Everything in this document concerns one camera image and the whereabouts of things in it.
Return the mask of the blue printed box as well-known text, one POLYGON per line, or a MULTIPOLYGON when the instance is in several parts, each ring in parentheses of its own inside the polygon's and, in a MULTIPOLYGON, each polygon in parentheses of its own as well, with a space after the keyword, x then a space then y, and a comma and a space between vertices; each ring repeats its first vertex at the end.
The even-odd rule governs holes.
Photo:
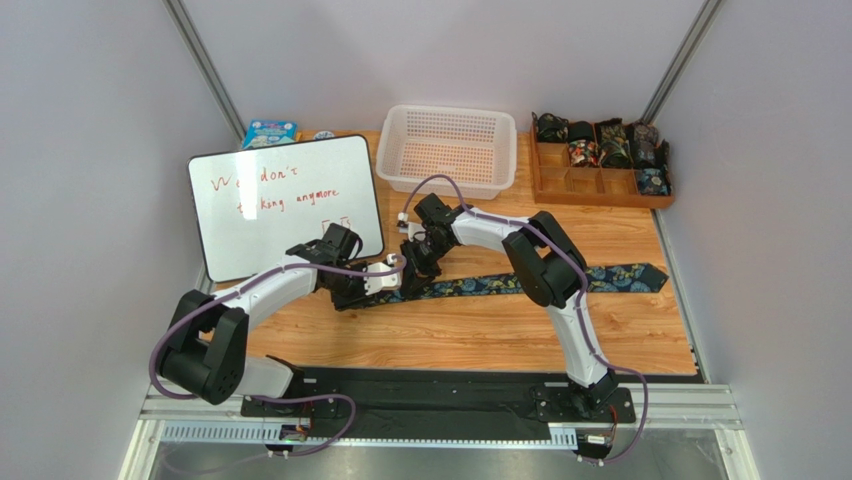
POLYGON ((251 120, 242 143, 243 150, 289 144, 296 141, 298 124, 292 121, 251 120))

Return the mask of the whiteboard with red writing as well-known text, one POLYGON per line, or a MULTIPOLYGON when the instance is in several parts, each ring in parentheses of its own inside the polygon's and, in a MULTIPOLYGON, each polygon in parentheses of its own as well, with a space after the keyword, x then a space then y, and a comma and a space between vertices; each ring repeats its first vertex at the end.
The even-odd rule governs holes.
POLYGON ((331 224, 385 249, 369 144, 361 135, 196 156, 187 163, 208 277, 229 282, 272 267, 331 224))

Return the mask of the rolled dark tie far left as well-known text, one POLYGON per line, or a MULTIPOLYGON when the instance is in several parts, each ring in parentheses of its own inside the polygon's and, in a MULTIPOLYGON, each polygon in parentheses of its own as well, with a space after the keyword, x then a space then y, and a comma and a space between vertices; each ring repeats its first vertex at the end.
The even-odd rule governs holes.
POLYGON ((558 115, 544 113, 533 115, 536 140, 539 143, 566 143, 570 133, 570 122, 558 115))

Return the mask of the rolled green dark tie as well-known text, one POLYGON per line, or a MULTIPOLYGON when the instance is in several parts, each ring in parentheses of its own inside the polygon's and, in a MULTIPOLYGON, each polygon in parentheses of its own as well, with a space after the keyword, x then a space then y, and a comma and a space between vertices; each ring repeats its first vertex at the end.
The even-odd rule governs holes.
POLYGON ((600 166, 612 169, 631 169, 633 163, 622 119, 613 118, 598 122, 594 128, 599 145, 600 166))

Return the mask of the wooden compartment tray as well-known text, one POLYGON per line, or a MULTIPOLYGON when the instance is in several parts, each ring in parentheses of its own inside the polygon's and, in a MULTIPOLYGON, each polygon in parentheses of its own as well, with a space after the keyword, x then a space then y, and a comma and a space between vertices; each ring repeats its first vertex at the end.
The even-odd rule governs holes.
POLYGON ((665 209, 675 200, 673 181, 671 180, 669 158, 671 144, 660 131, 656 149, 658 165, 655 168, 666 171, 671 185, 670 196, 643 196, 637 191, 635 171, 629 141, 630 125, 623 124, 629 141, 631 169, 612 169, 597 167, 571 167, 566 143, 539 143, 536 140, 533 115, 531 114, 530 148, 531 178, 534 200, 546 204, 569 204, 599 207, 625 207, 640 209, 665 209))

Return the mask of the aluminium rail frame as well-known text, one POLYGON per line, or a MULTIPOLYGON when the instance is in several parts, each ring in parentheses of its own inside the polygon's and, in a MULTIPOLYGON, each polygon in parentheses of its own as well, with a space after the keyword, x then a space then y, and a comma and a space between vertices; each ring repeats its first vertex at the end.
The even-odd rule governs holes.
POLYGON ((731 389, 622 378, 590 418, 564 376, 310 368, 300 403, 150 391, 120 470, 155 478, 755 479, 731 389))

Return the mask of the rolled blue floral tie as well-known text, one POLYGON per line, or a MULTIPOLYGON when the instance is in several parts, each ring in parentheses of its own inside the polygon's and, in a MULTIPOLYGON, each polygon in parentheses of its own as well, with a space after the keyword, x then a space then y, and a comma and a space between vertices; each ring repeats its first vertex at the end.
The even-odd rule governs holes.
POLYGON ((671 185, 665 170, 643 168, 635 171, 637 191, 643 196, 670 196, 671 185))

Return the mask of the dark blue floral necktie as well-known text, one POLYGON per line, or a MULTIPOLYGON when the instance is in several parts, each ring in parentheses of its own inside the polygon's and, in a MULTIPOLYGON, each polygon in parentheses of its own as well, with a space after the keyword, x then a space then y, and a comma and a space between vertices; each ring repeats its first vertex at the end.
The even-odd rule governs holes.
MULTIPOLYGON (((589 293, 658 293, 669 280, 666 272, 650 263, 590 266, 586 277, 589 293)), ((351 299, 332 294, 331 300, 336 311, 345 311, 417 300, 522 293, 520 280, 514 273, 501 273, 431 282, 407 295, 398 290, 351 299)))

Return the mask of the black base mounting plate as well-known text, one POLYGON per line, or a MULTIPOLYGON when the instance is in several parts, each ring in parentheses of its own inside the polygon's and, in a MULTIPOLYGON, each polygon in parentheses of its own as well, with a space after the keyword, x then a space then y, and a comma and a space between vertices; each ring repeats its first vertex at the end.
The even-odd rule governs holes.
POLYGON ((627 388, 616 389, 606 410, 590 419, 573 410, 570 392, 567 376, 559 373, 306 367, 286 397, 347 395, 356 405, 339 399, 306 406, 245 400, 241 414, 307 420, 316 437, 336 433, 352 418, 345 438, 377 440, 532 441, 549 438, 550 423, 589 428, 638 420, 627 388))

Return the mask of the small white round object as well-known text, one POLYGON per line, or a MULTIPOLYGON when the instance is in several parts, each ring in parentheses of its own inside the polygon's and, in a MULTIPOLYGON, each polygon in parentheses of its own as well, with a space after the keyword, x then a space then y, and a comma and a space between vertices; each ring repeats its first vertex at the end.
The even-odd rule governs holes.
POLYGON ((334 132, 329 131, 329 130, 322 130, 322 131, 318 131, 313 136, 313 139, 314 140, 324 140, 324 139, 331 139, 331 138, 335 138, 335 137, 336 137, 336 135, 335 135, 334 132))

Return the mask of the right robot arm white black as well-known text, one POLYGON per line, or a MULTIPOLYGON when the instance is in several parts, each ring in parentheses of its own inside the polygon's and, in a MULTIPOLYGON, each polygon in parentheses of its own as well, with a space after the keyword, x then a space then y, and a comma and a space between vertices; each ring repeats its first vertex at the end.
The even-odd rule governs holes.
POLYGON ((451 208, 429 194, 405 212, 397 226, 407 238, 401 244, 408 264, 402 293, 422 290, 441 272, 438 263, 458 246, 503 252, 523 293, 547 312, 564 355, 569 402, 577 415, 590 419, 606 410, 618 382, 600 350, 586 301, 587 265, 576 245, 552 214, 531 217, 491 214, 461 204, 451 208))

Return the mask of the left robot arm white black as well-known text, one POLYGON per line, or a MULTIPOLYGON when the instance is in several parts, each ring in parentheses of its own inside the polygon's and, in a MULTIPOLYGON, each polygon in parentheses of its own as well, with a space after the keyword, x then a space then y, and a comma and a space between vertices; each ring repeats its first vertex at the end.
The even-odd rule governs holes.
POLYGON ((365 263, 352 264, 362 241, 331 224, 319 239, 289 248, 272 268, 217 295, 200 290, 178 301, 149 359, 149 377, 162 395, 218 405, 234 395, 281 398, 295 376, 283 360, 247 354, 249 333, 289 303, 325 288, 363 294, 365 263))

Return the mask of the rolled red floral tie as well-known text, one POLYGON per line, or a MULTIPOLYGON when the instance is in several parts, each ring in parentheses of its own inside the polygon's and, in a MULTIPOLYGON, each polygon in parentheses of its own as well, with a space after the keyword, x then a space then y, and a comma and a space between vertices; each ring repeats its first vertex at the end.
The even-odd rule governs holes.
POLYGON ((591 123, 579 121, 570 125, 567 136, 567 152, 571 167, 597 167, 599 165, 598 145, 591 123))

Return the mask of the white plastic perforated basket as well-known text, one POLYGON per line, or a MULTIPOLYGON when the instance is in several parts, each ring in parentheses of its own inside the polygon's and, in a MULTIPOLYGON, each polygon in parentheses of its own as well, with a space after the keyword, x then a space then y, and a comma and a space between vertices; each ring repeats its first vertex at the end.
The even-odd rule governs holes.
POLYGON ((508 113, 396 105, 383 124, 375 171, 398 192, 410 193, 425 178, 443 174, 464 197, 492 200, 514 184, 517 141, 508 113))

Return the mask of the rolled grey dark tie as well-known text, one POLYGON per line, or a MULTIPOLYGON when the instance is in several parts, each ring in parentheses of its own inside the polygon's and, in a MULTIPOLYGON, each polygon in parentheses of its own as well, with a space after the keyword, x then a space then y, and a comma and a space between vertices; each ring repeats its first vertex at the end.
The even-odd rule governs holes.
POLYGON ((630 125, 629 134, 634 166, 655 168, 658 165, 656 156, 660 135, 658 128, 651 123, 638 120, 630 125))

